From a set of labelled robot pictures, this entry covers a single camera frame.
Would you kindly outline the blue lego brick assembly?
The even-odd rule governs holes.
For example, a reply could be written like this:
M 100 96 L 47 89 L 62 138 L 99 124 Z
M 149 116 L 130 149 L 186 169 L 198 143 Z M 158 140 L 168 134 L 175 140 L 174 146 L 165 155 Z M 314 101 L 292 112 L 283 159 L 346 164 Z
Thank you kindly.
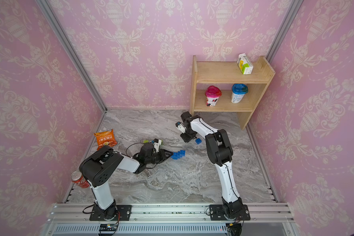
M 179 152 L 174 152 L 173 155 L 171 156 L 173 160 L 178 160 L 180 159 L 180 153 Z

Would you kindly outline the blue 2x2 lego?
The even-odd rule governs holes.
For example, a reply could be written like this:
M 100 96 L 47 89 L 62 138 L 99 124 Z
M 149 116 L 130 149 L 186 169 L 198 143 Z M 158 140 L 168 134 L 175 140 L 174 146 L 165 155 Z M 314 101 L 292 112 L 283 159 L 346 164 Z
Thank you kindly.
M 202 141 L 201 141 L 201 139 L 200 138 L 197 138 L 196 140 L 195 140 L 195 142 L 196 142 L 196 144 L 200 144 Z
M 180 150 L 179 151 L 179 156 L 180 157 L 185 157 L 185 150 Z

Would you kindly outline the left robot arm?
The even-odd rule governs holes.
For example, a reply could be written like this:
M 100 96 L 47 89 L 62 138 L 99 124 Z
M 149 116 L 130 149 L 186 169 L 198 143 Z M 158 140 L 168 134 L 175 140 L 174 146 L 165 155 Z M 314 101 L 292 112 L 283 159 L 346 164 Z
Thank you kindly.
M 148 165 L 156 166 L 173 155 L 171 151 L 156 148 L 153 143 L 144 143 L 140 151 L 133 156 L 127 156 L 105 145 L 86 158 L 80 164 L 79 171 L 95 197 L 91 219 L 94 220 L 96 216 L 107 221 L 120 218 L 120 212 L 109 186 L 109 178 L 117 169 L 139 174 Z

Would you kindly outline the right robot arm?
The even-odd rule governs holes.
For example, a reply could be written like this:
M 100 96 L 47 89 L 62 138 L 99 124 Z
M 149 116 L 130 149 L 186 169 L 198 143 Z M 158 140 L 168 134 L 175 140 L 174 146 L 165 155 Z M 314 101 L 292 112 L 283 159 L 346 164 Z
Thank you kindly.
M 197 135 L 206 142 L 207 156 L 214 164 L 220 179 L 224 214 L 229 219 L 247 219 L 247 210 L 234 180 L 232 170 L 234 152 L 227 132 L 210 126 L 200 116 L 193 116 L 189 112 L 182 113 L 181 119 L 181 122 L 176 123 L 176 127 L 181 131 L 184 142 L 190 142 Z

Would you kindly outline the orange snack bag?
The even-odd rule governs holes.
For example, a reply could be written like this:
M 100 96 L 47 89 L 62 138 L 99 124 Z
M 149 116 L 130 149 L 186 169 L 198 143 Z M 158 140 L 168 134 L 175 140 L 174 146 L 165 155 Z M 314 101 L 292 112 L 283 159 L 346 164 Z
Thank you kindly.
M 100 150 L 104 146 L 114 147 L 118 144 L 112 129 L 109 131 L 94 133 L 94 136 L 97 141 L 97 150 Z

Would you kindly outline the pink lid yogurt cup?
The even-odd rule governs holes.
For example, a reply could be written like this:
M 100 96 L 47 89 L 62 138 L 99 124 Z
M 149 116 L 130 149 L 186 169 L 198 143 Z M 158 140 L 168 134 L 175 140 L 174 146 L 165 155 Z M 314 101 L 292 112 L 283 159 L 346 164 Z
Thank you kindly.
M 222 95 L 222 92 L 218 87 L 209 86 L 205 91 L 206 105 L 208 107 L 215 106 L 221 95 Z

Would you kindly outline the wooden shelf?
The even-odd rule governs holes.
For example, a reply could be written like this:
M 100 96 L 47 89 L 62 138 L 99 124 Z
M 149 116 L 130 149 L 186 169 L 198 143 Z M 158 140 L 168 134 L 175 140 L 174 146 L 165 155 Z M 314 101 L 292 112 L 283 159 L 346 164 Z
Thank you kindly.
M 237 113 L 241 129 L 245 129 L 275 76 L 275 70 L 265 57 L 253 62 L 250 75 L 243 75 L 235 62 L 200 62 L 193 57 L 190 113 L 233 112 Z M 248 93 L 239 103 L 231 102 L 234 84 L 248 86 Z M 217 86 L 222 96 L 214 107 L 206 105 L 204 86 Z

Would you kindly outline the blue lid yogurt cup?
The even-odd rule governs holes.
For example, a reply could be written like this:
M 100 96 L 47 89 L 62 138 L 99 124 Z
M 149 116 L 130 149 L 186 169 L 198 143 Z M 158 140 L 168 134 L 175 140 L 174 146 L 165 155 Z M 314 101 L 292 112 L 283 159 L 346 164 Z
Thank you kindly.
M 248 93 L 248 86 L 245 84 L 234 84 L 232 86 L 231 102 L 239 103 L 243 97 Z

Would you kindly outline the red soda can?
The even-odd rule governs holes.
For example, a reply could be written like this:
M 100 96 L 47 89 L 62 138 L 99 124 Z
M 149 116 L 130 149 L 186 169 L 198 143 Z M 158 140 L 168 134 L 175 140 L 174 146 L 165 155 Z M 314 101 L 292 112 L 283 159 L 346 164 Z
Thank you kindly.
M 90 184 L 84 178 L 83 174 L 80 171 L 75 171 L 71 174 L 71 181 L 81 188 L 89 188 Z

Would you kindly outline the white green carton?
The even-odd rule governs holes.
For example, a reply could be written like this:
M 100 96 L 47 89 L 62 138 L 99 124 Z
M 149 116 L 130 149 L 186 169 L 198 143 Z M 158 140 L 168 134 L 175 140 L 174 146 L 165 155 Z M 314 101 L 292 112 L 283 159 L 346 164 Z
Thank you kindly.
M 252 73 L 254 66 L 245 53 L 238 55 L 237 64 L 243 75 L 250 75 Z

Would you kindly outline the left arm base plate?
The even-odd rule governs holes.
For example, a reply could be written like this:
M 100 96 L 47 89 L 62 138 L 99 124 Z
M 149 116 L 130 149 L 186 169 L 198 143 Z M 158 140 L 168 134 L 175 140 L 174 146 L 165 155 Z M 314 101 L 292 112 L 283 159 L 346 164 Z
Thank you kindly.
M 102 210 L 98 205 L 94 205 L 90 214 L 90 221 L 129 221 L 132 205 L 110 206 Z

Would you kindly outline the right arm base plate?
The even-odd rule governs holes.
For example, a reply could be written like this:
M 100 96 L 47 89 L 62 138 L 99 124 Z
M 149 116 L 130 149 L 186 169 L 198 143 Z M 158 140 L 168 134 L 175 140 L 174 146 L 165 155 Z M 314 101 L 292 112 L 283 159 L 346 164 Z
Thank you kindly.
M 247 205 L 237 208 L 226 205 L 209 205 L 205 213 L 211 221 L 249 221 L 251 219 Z

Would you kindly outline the aluminium front rail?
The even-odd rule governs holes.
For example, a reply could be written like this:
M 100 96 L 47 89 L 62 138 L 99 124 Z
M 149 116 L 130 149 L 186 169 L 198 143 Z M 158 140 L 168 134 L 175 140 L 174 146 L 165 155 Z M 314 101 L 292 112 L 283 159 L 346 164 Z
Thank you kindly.
M 87 204 L 56 204 L 42 236 L 298 236 L 286 203 L 246 203 L 245 218 L 229 219 L 210 203 L 119 204 L 105 221 Z

